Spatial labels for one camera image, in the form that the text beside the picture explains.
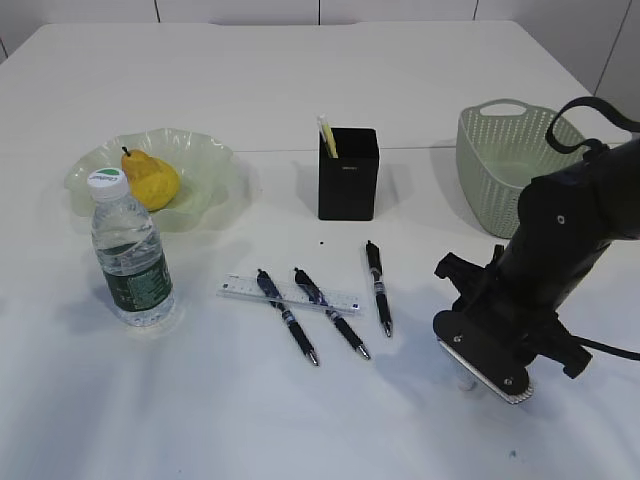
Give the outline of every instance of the bottle label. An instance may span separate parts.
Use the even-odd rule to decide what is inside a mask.
[[[103,272],[115,304],[127,312],[150,310],[169,296],[173,285],[164,254],[146,270],[118,276]]]

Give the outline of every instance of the ruler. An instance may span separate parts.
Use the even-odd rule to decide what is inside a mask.
[[[274,281],[280,295],[281,301],[289,306],[297,306],[310,308],[313,310],[324,311],[327,306],[311,303],[306,293],[300,287],[292,283],[283,283]],[[332,292],[331,290],[321,289],[325,299],[331,306],[332,310],[337,310],[346,315],[354,315],[360,313],[360,301],[355,295],[349,295],[343,292]],[[227,274],[222,280],[218,288],[218,295],[222,297],[236,298],[238,300],[250,300],[257,302],[270,302],[272,298],[265,296],[260,290],[255,277],[241,277],[239,275]]]

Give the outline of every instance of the basket handle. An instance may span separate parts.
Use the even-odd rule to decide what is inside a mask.
[[[494,105],[515,105],[517,107],[524,108],[524,111],[522,113],[515,113],[513,115],[500,115],[500,116],[507,116],[507,117],[519,117],[520,115],[524,115],[525,113],[527,113],[527,110],[531,108],[531,105],[529,105],[528,103],[521,102],[520,100],[516,100],[514,98],[498,98],[496,100],[490,100],[488,102],[481,103],[480,105],[476,105],[474,109],[476,109],[478,113],[484,117],[497,116],[497,115],[485,115],[484,113],[482,113],[483,109],[487,107],[493,107]]]

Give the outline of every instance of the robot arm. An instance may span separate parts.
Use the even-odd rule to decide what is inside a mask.
[[[640,123],[595,97],[570,102],[558,117],[578,105],[640,131]],[[547,131],[551,146],[570,153],[586,145],[584,160],[532,180],[518,203],[520,227],[486,267],[450,253],[436,269],[460,292],[452,310],[434,318],[441,345],[510,403],[532,394],[525,367],[537,355],[562,363],[572,378],[584,370],[591,354],[556,309],[613,240],[640,237],[640,139],[612,150],[595,139],[564,146],[554,124]]]

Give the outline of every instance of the pen holder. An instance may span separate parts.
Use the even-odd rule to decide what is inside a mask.
[[[318,218],[373,218],[380,152],[370,128],[332,128],[339,158],[331,158],[320,136]]]

